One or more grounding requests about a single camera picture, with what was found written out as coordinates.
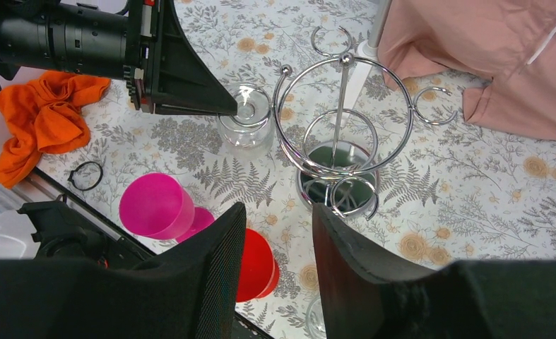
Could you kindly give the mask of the magenta plastic wine glass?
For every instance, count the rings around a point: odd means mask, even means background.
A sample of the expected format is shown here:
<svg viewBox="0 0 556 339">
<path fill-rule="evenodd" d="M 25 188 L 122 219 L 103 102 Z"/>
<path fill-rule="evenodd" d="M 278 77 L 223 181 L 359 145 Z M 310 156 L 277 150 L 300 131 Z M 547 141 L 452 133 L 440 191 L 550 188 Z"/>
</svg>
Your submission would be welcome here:
<svg viewBox="0 0 556 339">
<path fill-rule="evenodd" d="M 215 221 L 210 211 L 194 204 L 175 178 L 163 173 L 145 174 L 128 185 L 120 198 L 119 219 L 138 236 L 177 242 Z"/>
</svg>

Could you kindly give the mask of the red plastic wine glass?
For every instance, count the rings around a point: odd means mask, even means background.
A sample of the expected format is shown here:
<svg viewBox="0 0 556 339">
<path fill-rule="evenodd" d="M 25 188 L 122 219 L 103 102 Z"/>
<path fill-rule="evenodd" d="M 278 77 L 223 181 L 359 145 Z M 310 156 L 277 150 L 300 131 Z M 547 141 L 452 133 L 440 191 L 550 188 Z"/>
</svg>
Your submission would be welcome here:
<svg viewBox="0 0 556 339">
<path fill-rule="evenodd" d="M 267 297 L 279 278 L 280 269 L 267 240 L 257 231 L 246 229 L 236 303 Z"/>
</svg>

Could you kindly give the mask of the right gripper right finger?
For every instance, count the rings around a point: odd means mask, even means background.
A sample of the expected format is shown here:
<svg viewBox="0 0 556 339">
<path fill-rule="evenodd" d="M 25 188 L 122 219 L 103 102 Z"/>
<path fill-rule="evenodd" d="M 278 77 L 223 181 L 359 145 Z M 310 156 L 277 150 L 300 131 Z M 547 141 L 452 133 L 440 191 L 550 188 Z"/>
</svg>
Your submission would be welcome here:
<svg viewBox="0 0 556 339">
<path fill-rule="evenodd" d="M 432 270 L 312 211 L 329 338 L 556 338 L 556 260 L 457 260 Z"/>
</svg>

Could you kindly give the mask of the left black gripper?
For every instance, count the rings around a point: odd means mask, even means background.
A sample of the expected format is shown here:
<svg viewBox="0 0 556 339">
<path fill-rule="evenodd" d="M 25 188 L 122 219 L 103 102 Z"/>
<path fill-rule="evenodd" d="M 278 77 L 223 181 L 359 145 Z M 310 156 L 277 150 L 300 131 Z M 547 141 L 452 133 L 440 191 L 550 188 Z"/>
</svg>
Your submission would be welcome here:
<svg viewBox="0 0 556 339">
<path fill-rule="evenodd" d="M 0 91 L 2 80 L 12 81 L 27 67 L 123 80 L 144 112 L 236 115 L 234 97 L 189 43 L 175 3 L 126 5 L 120 15 L 90 4 L 0 1 Z M 148 44 L 154 38 L 150 93 Z"/>
</svg>

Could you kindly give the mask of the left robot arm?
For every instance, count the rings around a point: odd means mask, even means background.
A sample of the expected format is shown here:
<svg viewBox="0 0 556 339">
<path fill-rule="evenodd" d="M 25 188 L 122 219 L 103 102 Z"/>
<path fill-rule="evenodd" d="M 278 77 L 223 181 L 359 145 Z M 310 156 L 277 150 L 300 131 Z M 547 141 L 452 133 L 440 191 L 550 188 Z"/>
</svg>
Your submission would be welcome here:
<svg viewBox="0 0 556 339">
<path fill-rule="evenodd" d="M 0 1 L 0 113 L 11 135 L 0 154 L 0 185 L 14 187 L 44 154 L 87 145 L 81 110 L 114 79 L 126 83 L 143 112 L 237 112 L 190 45 L 172 1 L 128 1 L 118 13 L 60 1 Z"/>
</svg>

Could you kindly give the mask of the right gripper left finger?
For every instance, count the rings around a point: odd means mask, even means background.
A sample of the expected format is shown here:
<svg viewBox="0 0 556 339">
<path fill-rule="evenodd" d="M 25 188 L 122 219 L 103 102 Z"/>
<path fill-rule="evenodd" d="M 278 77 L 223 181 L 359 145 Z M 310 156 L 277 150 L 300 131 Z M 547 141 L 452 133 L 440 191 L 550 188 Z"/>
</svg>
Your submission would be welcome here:
<svg viewBox="0 0 556 339">
<path fill-rule="evenodd" d="M 82 258 L 0 260 L 0 338 L 229 338 L 245 222 L 237 202 L 130 269 Z"/>
</svg>

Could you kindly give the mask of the clear ribbed wine glass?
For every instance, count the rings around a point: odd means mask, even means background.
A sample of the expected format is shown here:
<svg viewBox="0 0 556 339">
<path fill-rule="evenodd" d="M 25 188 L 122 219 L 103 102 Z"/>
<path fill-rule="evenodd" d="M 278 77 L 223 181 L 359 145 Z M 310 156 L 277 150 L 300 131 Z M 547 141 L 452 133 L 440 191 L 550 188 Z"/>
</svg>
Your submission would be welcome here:
<svg viewBox="0 0 556 339">
<path fill-rule="evenodd" d="M 307 307 L 306 328 L 313 339 L 327 339 L 321 298 L 317 295 Z"/>
</svg>

